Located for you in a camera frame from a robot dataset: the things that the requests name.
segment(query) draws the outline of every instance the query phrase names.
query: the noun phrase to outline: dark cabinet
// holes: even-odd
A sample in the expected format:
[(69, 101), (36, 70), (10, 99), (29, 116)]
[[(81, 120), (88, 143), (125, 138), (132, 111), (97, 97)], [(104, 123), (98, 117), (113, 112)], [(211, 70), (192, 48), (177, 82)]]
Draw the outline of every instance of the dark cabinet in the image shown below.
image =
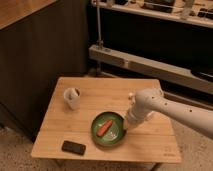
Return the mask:
[(32, 138), (57, 78), (87, 71), (86, 5), (60, 0), (0, 30), (0, 123)]

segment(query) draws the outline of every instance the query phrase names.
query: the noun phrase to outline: floor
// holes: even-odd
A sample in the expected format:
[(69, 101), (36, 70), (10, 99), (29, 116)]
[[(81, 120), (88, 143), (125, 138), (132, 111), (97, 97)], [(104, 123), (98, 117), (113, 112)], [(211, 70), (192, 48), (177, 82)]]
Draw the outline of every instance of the floor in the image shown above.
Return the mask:
[[(159, 171), (210, 171), (213, 168), (213, 141), (172, 121), (182, 154), (181, 164), (163, 164)], [(53, 160), (30, 156), (32, 143), (11, 129), (0, 130), (0, 171), (141, 171), (141, 163), (66, 161), (58, 167)]]

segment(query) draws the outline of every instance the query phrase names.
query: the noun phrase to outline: white mug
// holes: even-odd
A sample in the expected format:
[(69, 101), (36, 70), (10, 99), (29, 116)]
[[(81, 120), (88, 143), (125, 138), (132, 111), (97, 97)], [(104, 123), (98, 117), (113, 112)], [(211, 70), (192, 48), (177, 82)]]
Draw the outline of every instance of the white mug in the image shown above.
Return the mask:
[(64, 100), (72, 110), (76, 110), (80, 106), (80, 91), (76, 88), (68, 88), (64, 91)]

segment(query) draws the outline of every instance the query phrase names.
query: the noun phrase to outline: metal bar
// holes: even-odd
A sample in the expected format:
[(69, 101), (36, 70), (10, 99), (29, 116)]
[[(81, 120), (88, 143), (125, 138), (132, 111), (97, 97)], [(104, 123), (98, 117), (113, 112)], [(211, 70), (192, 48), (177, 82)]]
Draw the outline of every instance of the metal bar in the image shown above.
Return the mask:
[(185, 68), (104, 47), (100, 50), (96, 45), (90, 47), (89, 53), (90, 58), (97, 61), (213, 94), (213, 86), (210, 82), (193, 76), (191, 71)]
[(183, 96), (183, 95), (178, 95), (176, 93), (172, 93), (172, 92), (168, 92), (164, 90), (164, 95), (165, 98), (172, 100), (172, 101), (176, 101), (176, 102), (180, 102), (180, 103), (184, 103), (184, 104), (188, 104), (191, 106), (196, 106), (196, 107), (200, 107), (200, 108), (204, 108), (207, 110), (213, 110), (213, 106), (210, 102), (207, 101), (197, 101), (196, 99), (192, 99), (188, 96)]
[(128, 8), (122, 5), (112, 5), (111, 7), (107, 6), (106, 3), (100, 2), (99, 3), (100, 8), (108, 9), (112, 11), (119, 11), (119, 12), (125, 12), (130, 14), (136, 14), (136, 15), (142, 15), (147, 17), (153, 17), (153, 18), (159, 18), (159, 19), (165, 19), (170, 21), (176, 21), (180, 23), (186, 23), (186, 24), (193, 24), (197, 26), (203, 26), (208, 28), (213, 28), (213, 22), (208, 19), (197, 19), (193, 17), (188, 17), (187, 20), (181, 19), (180, 16), (172, 15), (164, 12), (158, 12), (154, 10), (146, 10), (146, 9), (133, 9)]
[(101, 37), (101, 15), (100, 15), (100, 0), (96, 0), (96, 8), (97, 8), (97, 24), (98, 24), (98, 45), (101, 49), (103, 47), (103, 41)]

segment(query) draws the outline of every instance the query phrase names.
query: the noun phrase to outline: table surface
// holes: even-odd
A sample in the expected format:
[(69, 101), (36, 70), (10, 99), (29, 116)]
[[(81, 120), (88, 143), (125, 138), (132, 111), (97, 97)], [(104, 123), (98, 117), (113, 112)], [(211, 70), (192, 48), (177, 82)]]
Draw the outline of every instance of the table surface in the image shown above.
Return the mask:
[[(75, 111), (70, 110), (63, 99), (63, 92), (69, 87), (81, 92), (80, 109)], [(154, 79), (61, 77), (33, 146), (32, 157), (180, 163), (170, 119), (157, 112), (129, 131), (119, 146), (102, 149), (91, 139), (91, 123), (98, 114), (114, 111), (124, 116), (130, 107), (130, 92), (158, 87), (159, 81)], [(64, 140), (85, 144), (84, 156), (61, 151)]]
[(56, 0), (0, 0), (0, 29), (55, 1)]

